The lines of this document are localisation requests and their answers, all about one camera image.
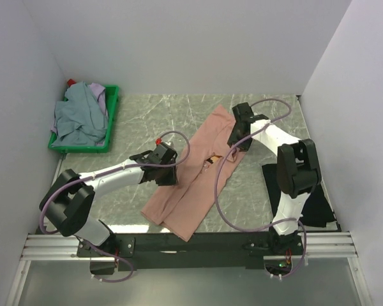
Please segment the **pink printed t-shirt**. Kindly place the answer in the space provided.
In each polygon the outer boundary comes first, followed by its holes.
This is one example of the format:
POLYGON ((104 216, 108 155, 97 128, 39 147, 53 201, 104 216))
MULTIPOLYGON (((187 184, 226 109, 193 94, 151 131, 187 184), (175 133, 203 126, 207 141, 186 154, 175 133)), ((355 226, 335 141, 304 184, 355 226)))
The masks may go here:
POLYGON ((178 184, 158 187, 141 210, 185 242, 194 234, 214 204, 214 180, 230 147, 227 141, 234 117, 217 106, 190 139, 190 154, 177 167, 178 184))

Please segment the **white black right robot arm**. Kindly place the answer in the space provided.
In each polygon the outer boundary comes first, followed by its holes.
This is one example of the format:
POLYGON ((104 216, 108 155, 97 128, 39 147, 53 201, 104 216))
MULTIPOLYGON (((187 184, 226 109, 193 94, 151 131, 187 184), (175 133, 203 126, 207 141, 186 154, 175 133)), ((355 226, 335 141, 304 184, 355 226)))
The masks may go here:
POLYGON ((248 103, 232 108, 235 124, 227 144, 242 152, 257 140, 276 156, 276 181, 280 200, 267 239, 268 249, 282 254, 294 241, 306 200, 322 175, 315 143, 301 140, 273 124, 265 115, 254 114, 248 103))

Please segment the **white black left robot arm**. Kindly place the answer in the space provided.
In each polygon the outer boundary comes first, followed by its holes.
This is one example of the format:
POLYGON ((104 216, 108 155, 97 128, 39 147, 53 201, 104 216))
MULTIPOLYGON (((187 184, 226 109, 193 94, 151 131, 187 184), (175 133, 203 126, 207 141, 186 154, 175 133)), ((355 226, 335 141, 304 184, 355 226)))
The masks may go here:
POLYGON ((75 236, 82 245, 100 256, 116 252, 115 234, 102 221, 90 216, 93 202, 121 187, 154 181, 158 186, 174 186, 177 152, 167 143, 154 150, 130 156, 117 165, 101 170, 77 173, 62 172, 40 203, 40 229, 51 235, 75 236))

